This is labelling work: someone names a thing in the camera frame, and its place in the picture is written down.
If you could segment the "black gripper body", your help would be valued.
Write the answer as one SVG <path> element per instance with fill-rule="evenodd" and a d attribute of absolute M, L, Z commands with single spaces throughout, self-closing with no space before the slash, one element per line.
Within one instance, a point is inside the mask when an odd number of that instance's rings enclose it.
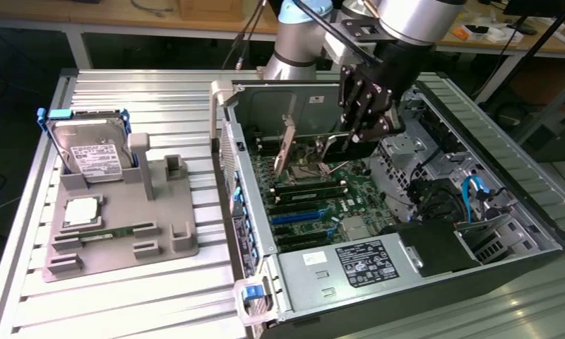
<path fill-rule="evenodd" d="M 398 100 L 416 81 L 433 51 L 433 44 L 418 46 L 401 40 L 378 42 L 374 47 L 378 62 L 358 66 L 358 72 L 372 83 L 390 90 L 392 100 Z"/>

